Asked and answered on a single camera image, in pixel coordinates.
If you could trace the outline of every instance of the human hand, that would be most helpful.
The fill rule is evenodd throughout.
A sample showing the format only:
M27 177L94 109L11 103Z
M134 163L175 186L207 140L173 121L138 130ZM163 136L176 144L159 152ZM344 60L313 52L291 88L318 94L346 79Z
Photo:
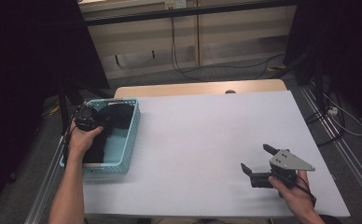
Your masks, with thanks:
M71 139L69 144L69 157L77 157L82 159L85 152L91 147L93 139L97 136L104 128L102 126L96 129L84 132L76 126L76 120L73 119L71 123Z
M304 189L309 189L309 180L306 171L298 171L296 184ZM320 216L315 212L312 198L306 192L298 188L289 189L283 182L273 176L269 177L269 182L277 189L285 200L288 209L296 216L303 224L306 223L324 223Z

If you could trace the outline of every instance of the blue plastic basket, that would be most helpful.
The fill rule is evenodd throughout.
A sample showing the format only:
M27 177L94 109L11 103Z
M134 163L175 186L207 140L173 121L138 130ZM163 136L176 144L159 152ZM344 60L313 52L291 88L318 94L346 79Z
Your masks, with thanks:
M114 129L111 135L107 136L104 146L104 162L84 163L84 175L126 174L129 171L134 141L140 122L140 109L137 99L122 99L121 101L128 105L134 105L130 128L127 130ZM118 102L119 99L98 99L87 102L87 105L100 110L107 105Z

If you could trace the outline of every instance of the white tabletop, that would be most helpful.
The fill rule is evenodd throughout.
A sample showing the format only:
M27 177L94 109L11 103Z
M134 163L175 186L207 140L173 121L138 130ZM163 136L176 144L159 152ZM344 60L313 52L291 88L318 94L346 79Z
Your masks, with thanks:
M289 217L275 189L242 170L268 172L263 144L288 148L309 172L320 214L349 217L290 91L139 98L129 173L84 181L85 212L132 216Z

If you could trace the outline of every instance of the metal rail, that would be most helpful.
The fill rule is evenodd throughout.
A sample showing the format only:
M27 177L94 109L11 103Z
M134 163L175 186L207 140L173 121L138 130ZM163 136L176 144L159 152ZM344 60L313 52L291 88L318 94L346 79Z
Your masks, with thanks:
M312 108L312 110L317 112L317 117L321 117L319 109L315 104L315 97L312 91L305 89L301 89L301 91L303 96L306 98L307 102L309 103L310 107ZM333 138L340 133L331 119L323 116L320 119L320 122L323 125L329 137ZM334 141L334 145L336 149L341 153L341 156L343 157L344 161L349 166L350 170L354 174L359 185L362 187L362 164L359 162L358 158L355 156L355 154L353 153L353 151L350 149L350 147L347 145L346 141L343 138Z
M137 13L131 15L91 18L91 19L86 19L84 21L54 22L54 23L43 24L40 27L41 28L87 27L87 26L96 26L96 25L107 25L113 23L123 23L130 21L149 21L149 20L157 20L165 18L195 16L195 15L242 11L242 10L251 10L259 8L269 8L269 7L287 7L287 6L294 6L302 2L307 2L307 0L265 0L265 1L229 4L229 5L220 5L220 6L211 6L211 7L188 7L188 8L179 8L173 10Z

